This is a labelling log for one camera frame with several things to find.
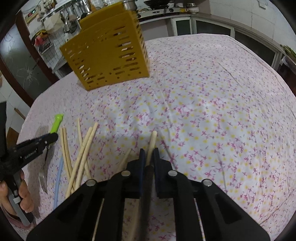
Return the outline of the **light blue plastic utensil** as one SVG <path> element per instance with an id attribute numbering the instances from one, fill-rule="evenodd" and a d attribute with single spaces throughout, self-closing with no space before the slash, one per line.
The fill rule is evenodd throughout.
<path id="1" fill-rule="evenodd" d="M 58 206 L 58 196 L 59 196 L 59 187 L 60 187 L 60 180 L 61 180 L 61 175 L 62 175 L 62 170 L 63 170 L 63 157 L 60 159 L 59 163 L 59 168 L 58 168 L 58 173 L 57 173 L 57 178 L 55 182 L 55 192 L 54 192 L 54 204 L 53 204 L 53 209 L 57 208 Z"/>

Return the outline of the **kitchen counter cabinets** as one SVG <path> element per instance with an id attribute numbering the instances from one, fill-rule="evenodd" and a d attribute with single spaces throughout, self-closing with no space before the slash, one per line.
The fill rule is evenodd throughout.
<path id="1" fill-rule="evenodd" d="M 205 18 L 197 14 L 172 14 L 139 18 L 144 39 L 152 40 L 162 37 L 172 37 L 194 34 L 227 35 L 252 50 L 273 69 L 282 64 L 284 52 L 279 44 L 267 39 L 260 33 L 255 33 L 234 24 Z"/>

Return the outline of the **pink floral tablecloth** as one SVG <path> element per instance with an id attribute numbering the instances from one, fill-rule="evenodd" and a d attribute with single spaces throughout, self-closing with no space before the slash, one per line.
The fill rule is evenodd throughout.
<path id="1" fill-rule="evenodd" d="M 92 177 L 109 179 L 158 133 L 160 156 L 189 179 L 211 179 L 275 240 L 295 212 L 295 95 L 266 62 L 226 35 L 146 43 L 150 76 L 86 91 L 70 73 L 42 93 L 19 142 L 63 114 L 71 160 L 98 124 Z"/>

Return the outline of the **dark wooden door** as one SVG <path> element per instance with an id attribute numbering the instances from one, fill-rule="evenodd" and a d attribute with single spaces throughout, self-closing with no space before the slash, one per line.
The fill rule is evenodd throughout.
<path id="1" fill-rule="evenodd" d="M 1 25 L 1 72 L 28 106 L 59 80 L 31 44 L 21 11 Z"/>

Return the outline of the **yellow slotted utensil holder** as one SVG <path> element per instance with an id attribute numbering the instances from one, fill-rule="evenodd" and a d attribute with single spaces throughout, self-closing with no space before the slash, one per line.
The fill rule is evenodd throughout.
<path id="1" fill-rule="evenodd" d="M 149 77 L 149 57 L 135 12 L 118 2 L 80 21 L 81 31 L 60 47 L 89 91 Z"/>

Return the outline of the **gas stove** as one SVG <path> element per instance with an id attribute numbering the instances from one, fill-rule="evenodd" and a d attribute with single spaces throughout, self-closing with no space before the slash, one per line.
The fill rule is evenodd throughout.
<path id="1" fill-rule="evenodd" d="M 149 16 L 162 16 L 162 15 L 172 15 L 172 14 L 180 14 L 180 8 L 165 8 L 165 9 L 154 9 L 150 11 L 139 11 L 137 16 L 139 18 L 146 18 Z"/>

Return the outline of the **steel cooking pot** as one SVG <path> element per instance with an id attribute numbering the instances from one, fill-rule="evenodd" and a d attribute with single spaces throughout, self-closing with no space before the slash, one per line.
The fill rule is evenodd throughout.
<path id="1" fill-rule="evenodd" d="M 136 0 L 122 0 L 122 3 L 126 10 L 137 11 Z"/>

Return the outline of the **black wok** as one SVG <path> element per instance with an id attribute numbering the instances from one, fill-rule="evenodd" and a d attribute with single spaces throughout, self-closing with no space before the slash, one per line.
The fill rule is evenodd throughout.
<path id="1" fill-rule="evenodd" d="M 149 1 L 144 1 L 144 3 L 152 8 L 152 9 L 157 9 L 157 8 L 165 8 L 169 4 L 170 0 L 149 0 Z"/>

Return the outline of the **wall utensil rack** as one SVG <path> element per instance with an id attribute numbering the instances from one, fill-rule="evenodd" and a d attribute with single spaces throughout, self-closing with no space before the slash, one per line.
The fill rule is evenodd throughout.
<path id="1" fill-rule="evenodd" d="M 48 33 L 62 30 L 72 34 L 79 27 L 79 21 L 91 13 L 88 1 L 65 1 L 57 4 L 42 19 L 42 25 Z"/>

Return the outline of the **white wall socket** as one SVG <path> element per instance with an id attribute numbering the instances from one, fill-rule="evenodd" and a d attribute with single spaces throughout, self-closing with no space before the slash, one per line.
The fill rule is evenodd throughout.
<path id="1" fill-rule="evenodd" d="M 268 3 L 267 3 L 267 1 L 264 1 L 264 0 L 258 0 L 258 6 L 261 9 L 267 9 Z"/>

